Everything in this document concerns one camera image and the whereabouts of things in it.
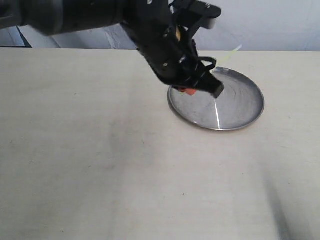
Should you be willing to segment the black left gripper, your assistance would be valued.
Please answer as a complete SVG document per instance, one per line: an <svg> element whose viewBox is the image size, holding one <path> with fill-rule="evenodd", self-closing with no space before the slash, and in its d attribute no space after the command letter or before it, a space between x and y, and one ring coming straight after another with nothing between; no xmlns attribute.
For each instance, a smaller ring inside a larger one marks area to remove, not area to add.
<svg viewBox="0 0 320 240"><path fill-rule="evenodd" d="M211 74L217 61L198 55L195 42L179 28L171 15L138 17L121 23L157 78L165 85L193 96L203 91L218 98L224 85Z"/></svg>

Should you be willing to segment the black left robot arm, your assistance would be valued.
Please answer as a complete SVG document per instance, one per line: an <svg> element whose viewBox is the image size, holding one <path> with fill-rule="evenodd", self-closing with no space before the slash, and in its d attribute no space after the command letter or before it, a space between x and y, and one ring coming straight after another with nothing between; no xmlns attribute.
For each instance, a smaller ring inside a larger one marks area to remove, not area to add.
<svg viewBox="0 0 320 240"><path fill-rule="evenodd" d="M162 83L217 98L224 90L211 74L217 62L199 56L194 35L213 28L221 12L199 0L3 0L0 27L53 36L118 24Z"/></svg>

